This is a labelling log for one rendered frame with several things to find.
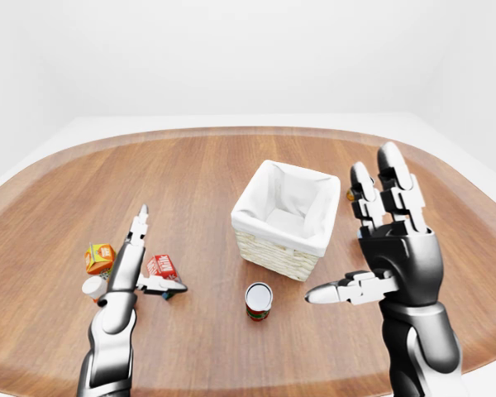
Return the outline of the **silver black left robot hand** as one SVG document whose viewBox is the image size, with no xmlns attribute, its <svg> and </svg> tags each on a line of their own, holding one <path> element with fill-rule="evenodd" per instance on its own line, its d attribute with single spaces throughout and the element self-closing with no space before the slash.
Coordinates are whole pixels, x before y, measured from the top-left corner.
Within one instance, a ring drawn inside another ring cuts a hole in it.
<svg viewBox="0 0 496 397">
<path fill-rule="evenodd" d="M 188 287 L 175 280 L 167 280 L 161 276 L 145 277 L 141 274 L 141 264 L 145 254 L 145 235 L 148 206 L 144 203 L 140 212 L 133 218 L 131 227 L 117 254 L 108 281 L 108 292 L 130 291 L 135 289 L 145 294 L 179 294 L 188 290 Z"/>
</svg>

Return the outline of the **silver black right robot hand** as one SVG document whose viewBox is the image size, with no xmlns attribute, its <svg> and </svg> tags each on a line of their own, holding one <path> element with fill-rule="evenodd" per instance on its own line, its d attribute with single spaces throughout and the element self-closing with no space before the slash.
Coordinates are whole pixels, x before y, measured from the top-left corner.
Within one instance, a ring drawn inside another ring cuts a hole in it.
<svg viewBox="0 0 496 397">
<path fill-rule="evenodd" d="M 379 148 L 377 162 L 381 189 L 375 188 L 363 163 L 351 167 L 350 189 L 355 195 L 351 207 L 361 223 L 360 249 L 369 269 L 309 290 L 305 299 L 310 304 L 363 304 L 388 297 L 419 307 L 438 299 L 441 250 L 425 223 L 417 178 L 392 142 Z"/>
</svg>

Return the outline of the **red milk carton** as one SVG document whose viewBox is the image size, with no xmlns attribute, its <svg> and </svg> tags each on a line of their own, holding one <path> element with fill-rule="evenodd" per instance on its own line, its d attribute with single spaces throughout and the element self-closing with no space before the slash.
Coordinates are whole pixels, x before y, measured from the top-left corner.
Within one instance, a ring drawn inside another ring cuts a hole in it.
<svg viewBox="0 0 496 397">
<path fill-rule="evenodd" d="M 152 256 L 146 264 L 149 276 L 161 276 L 165 280 L 180 282 L 181 278 L 167 254 Z"/>
</svg>

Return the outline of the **wicker basket with white liner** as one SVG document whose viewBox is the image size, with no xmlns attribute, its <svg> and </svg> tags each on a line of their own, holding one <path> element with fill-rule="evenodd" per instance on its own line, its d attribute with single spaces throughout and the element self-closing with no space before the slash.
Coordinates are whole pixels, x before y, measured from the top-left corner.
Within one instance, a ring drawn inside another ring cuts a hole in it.
<svg viewBox="0 0 496 397">
<path fill-rule="evenodd" d="M 241 257 L 305 281 L 325 255 L 340 192 L 334 175 L 265 160 L 231 212 Z"/>
</svg>

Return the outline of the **orange juice carton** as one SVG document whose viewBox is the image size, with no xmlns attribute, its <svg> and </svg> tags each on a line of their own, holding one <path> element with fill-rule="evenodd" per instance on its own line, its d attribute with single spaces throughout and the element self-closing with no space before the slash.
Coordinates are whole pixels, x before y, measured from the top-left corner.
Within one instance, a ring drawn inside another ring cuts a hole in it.
<svg viewBox="0 0 496 397">
<path fill-rule="evenodd" d="M 84 254 L 86 272 L 89 275 L 98 275 L 108 280 L 112 266 L 116 259 L 116 252 L 109 244 L 91 244 Z"/>
</svg>

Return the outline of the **white-lidded orange bottle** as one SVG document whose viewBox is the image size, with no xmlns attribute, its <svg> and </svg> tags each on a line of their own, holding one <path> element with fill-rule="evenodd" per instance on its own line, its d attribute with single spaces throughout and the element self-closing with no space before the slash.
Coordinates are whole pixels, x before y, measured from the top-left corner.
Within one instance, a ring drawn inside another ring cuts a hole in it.
<svg viewBox="0 0 496 397">
<path fill-rule="evenodd" d="M 98 275 L 91 276 L 84 281 L 82 291 L 97 303 L 98 299 L 107 292 L 107 281 Z"/>
</svg>

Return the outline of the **red tin can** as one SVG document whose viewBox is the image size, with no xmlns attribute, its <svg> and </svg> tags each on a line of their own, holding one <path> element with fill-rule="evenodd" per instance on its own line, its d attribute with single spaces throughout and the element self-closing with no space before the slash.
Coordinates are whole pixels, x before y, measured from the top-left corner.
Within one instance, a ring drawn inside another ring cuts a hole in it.
<svg viewBox="0 0 496 397">
<path fill-rule="evenodd" d="M 263 282 L 251 284 L 245 294 L 246 313 L 256 322 L 267 318 L 273 301 L 272 289 Z"/>
</svg>

